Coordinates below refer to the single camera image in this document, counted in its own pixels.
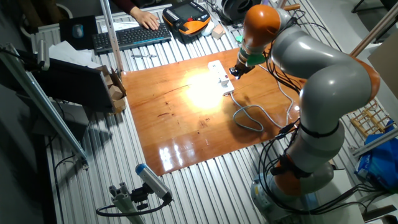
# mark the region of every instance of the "wooden tabletop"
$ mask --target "wooden tabletop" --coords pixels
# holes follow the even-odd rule
[[[230,96],[223,96],[209,85],[208,62],[220,60],[229,74],[228,68],[235,64],[237,53],[233,49],[122,74],[146,163],[157,175],[258,144],[278,133],[279,128],[258,108],[249,108],[248,112],[263,124],[263,133],[237,126],[232,116],[239,107]],[[260,105],[274,121],[286,125],[290,100],[280,92],[270,74],[256,67],[240,80],[232,75],[229,78],[239,104]],[[289,121],[296,120],[299,96],[282,88],[295,100]],[[237,120],[259,128],[244,113]]]

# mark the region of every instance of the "white paper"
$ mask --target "white paper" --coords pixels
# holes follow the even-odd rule
[[[54,58],[64,62],[87,66],[89,68],[97,68],[101,66],[91,61],[93,55],[91,50],[77,51],[67,41],[63,41],[57,45],[51,45],[51,47],[49,48],[49,52],[50,58]]]
[[[113,29],[115,31],[128,29],[128,28],[134,28],[134,27],[139,27],[138,22],[114,22],[113,23]],[[106,25],[101,26],[101,30],[102,30],[102,33],[108,32],[108,28],[106,27]]]

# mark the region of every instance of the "black monitor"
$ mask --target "black monitor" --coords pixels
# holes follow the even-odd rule
[[[36,54],[21,50],[18,53],[24,60],[37,63]],[[114,112],[113,101],[100,70],[51,58],[47,71],[32,74],[47,96],[78,103],[97,112]],[[1,82],[15,91],[23,90],[16,80],[11,80],[13,78],[2,78]]]

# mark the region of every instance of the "black keyboard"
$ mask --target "black keyboard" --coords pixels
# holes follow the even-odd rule
[[[118,38],[120,50],[166,42],[172,38],[164,23],[160,24],[158,30],[149,30],[142,27],[118,30],[116,31],[116,37]],[[112,52],[108,33],[94,34],[93,43],[96,55]]]

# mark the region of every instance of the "slotted aluminum table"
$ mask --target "slotted aluminum table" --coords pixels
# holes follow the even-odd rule
[[[306,11],[299,22],[316,22],[323,26],[313,6],[306,0],[287,1],[289,4],[301,4]],[[162,20],[161,13],[167,6],[148,8]],[[211,12],[212,21],[217,25],[218,16]],[[114,21],[133,21],[125,14],[113,14]],[[96,18],[97,27],[101,32],[104,17]],[[224,50],[239,47],[235,37],[242,34],[241,29],[225,27],[227,33],[220,40],[212,37],[197,38],[191,44],[181,44],[172,39],[163,44],[154,44],[132,50],[124,50],[121,54],[125,70],[136,71],[179,62],[190,58],[201,57]],[[303,26],[317,40],[337,48],[332,36],[314,26]],[[60,42],[58,24],[39,28],[32,35],[33,52],[36,51],[38,40],[44,39],[48,45]],[[132,58],[132,55],[153,54],[152,58]],[[95,56],[93,61],[116,68],[113,53]],[[352,185],[360,183],[353,174],[355,158],[349,153],[349,147],[363,145],[363,136],[352,126],[349,119],[360,111],[342,117],[345,124],[346,138],[342,150],[333,159],[339,169],[346,169]],[[287,147],[286,141],[276,142],[269,159],[276,158]],[[99,217],[95,209],[111,205],[108,187],[120,182],[127,183],[130,190],[141,187],[142,181],[135,174],[137,164],[145,163],[142,149],[134,126],[129,107],[120,114],[106,116],[94,114],[81,145],[88,154],[89,169],[84,170],[75,159],[61,164],[57,169],[60,200],[54,181],[53,167],[63,158],[70,156],[72,151],[61,139],[56,139],[47,148],[49,170],[53,188],[53,198],[58,223],[129,223],[127,218]],[[247,147],[210,159],[181,170],[165,174],[161,179],[170,187],[174,194],[174,203],[162,210],[144,215],[147,223],[264,223],[265,219],[252,203],[250,184],[257,175],[259,153],[263,144]],[[149,207],[160,205],[156,196],[149,197]]]

